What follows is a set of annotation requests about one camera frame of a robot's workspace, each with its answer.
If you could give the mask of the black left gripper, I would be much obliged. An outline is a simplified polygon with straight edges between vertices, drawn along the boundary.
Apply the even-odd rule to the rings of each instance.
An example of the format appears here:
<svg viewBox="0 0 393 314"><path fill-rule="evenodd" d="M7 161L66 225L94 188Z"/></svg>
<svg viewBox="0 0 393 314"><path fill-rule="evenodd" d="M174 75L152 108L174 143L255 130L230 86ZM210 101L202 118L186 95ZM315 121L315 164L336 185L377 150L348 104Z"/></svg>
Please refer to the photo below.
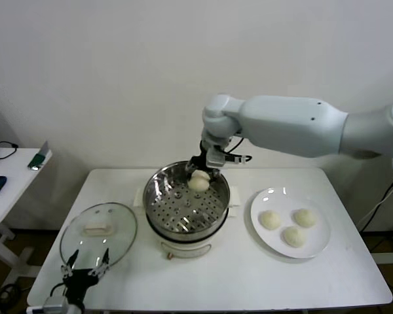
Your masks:
<svg viewBox="0 0 393 314"><path fill-rule="evenodd" d="M79 303L84 300L86 292L90 287L98 284L99 277L103 277L109 269L109 249L106 248L100 263L93 269L73 270L79 254L77 249L61 266L64 285L67 290L65 296L69 303Z"/></svg>

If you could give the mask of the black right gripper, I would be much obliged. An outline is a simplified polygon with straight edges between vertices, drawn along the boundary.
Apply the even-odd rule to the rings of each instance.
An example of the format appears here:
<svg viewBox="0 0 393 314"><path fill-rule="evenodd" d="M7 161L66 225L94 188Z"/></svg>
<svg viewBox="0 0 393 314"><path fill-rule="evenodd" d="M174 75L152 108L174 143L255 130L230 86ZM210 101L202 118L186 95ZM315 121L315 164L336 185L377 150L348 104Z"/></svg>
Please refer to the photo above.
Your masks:
<svg viewBox="0 0 393 314"><path fill-rule="evenodd" d="M231 157L224 150L231 141L230 137L203 138L200 142L200 155L193 156L186 164L185 171L192 174L202 169L202 161L231 161ZM221 175L218 168L209 167L208 173L211 179L217 179Z"/></svg>

